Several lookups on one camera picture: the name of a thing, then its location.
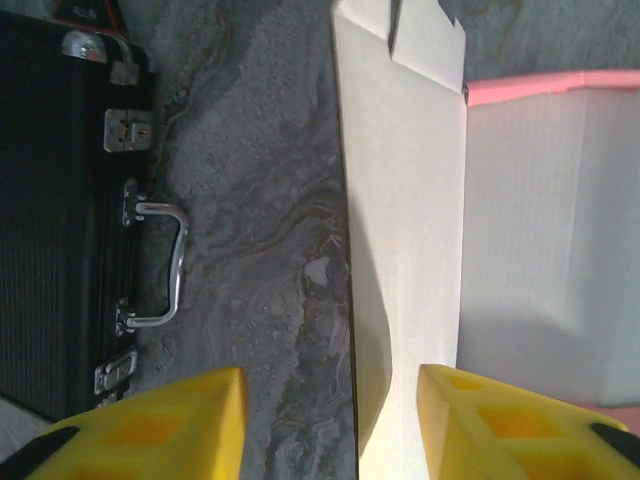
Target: white paper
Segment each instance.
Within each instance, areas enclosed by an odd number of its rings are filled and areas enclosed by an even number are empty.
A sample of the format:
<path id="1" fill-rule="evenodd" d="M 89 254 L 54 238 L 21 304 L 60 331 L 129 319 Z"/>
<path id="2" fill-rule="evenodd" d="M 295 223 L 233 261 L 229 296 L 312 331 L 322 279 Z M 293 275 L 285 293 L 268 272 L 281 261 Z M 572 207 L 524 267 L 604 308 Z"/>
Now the white paper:
<path id="1" fill-rule="evenodd" d="M 437 0 L 404 1 L 392 58 L 382 3 L 334 9 L 360 478 L 425 479 L 418 368 L 454 365 L 458 339 L 464 32 Z"/>

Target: gray marble floor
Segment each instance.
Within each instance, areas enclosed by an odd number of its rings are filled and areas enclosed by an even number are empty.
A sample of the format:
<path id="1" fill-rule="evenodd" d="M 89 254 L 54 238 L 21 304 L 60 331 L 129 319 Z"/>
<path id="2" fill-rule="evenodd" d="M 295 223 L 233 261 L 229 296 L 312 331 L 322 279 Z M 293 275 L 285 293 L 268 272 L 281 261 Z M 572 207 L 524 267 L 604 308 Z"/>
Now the gray marble floor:
<path id="1" fill-rule="evenodd" d="M 42 16 L 48 0 L 0 0 Z M 640 67 L 634 0 L 441 0 L 468 79 Z M 140 392 L 244 365 L 243 478 L 355 477 L 345 202 L 330 0 L 122 0 L 159 66 L 158 197 L 193 221 L 183 308 L 144 332 Z M 150 224 L 162 299 L 170 224 Z M 42 425 L 0 405 L 0 457 Z"/>

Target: metal latch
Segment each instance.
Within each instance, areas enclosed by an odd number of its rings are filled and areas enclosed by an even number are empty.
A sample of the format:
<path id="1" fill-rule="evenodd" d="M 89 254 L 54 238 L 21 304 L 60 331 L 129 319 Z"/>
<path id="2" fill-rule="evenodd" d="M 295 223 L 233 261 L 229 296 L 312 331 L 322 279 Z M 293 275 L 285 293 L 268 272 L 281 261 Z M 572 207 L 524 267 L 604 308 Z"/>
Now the metal latch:
<path id="1" fill-rule="evenodd" d="M 149 150 L 153 140 L 153 112 L 118 110 L 104 114 L 104 149 L 107 152 Z"/>
<path id="2" fill-rule="evenodd" d="M 93 393 L 101 395 L 116 388 L 129 378 L 138 367 L 138 352 L 131 348 L 123 355 L 109 363 L 102 364 L 95 370 Z"/>

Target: suitcase handle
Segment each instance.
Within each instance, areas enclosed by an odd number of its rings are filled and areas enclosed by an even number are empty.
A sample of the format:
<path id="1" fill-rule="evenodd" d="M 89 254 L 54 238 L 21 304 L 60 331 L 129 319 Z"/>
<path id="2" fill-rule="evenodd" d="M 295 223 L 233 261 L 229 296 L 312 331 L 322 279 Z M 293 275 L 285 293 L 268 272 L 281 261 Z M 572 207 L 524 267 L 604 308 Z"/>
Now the suitcase handle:
<path id="1" fill-rule="evenodd" d="M 169 322 L 178 312 L 180 303 L 180 285 L 182 284 L 182 263 L 189 235 L 189 220 L 187 215 L 175 205 L 167 203 L 138 202 L 135 212 L 141 217 L 166 216 L 178 221 L 178 233 L 173 243 L 171 266 L 169 267 L 169 308 L 158 317 L 138 317 L 135 312 L 118 309 L 119 323 L 125 330 L 131 332 L 138 328 L 158 327 Z"/>

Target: white box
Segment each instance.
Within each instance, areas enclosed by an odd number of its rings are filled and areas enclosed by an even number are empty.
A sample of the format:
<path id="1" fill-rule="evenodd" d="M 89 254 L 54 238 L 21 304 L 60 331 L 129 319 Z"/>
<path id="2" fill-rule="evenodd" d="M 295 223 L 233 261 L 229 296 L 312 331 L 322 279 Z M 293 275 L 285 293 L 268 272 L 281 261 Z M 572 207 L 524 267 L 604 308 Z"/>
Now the white box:
<path id="1" fill-rule="evenodd" d="M 640 96 L 582 89 L 640 74 L 481 82 L 468 109 L 464 32 L 437 0 L 333 13 L 361 478 L 428 478 L 423 363 L 640 400 Z"/>

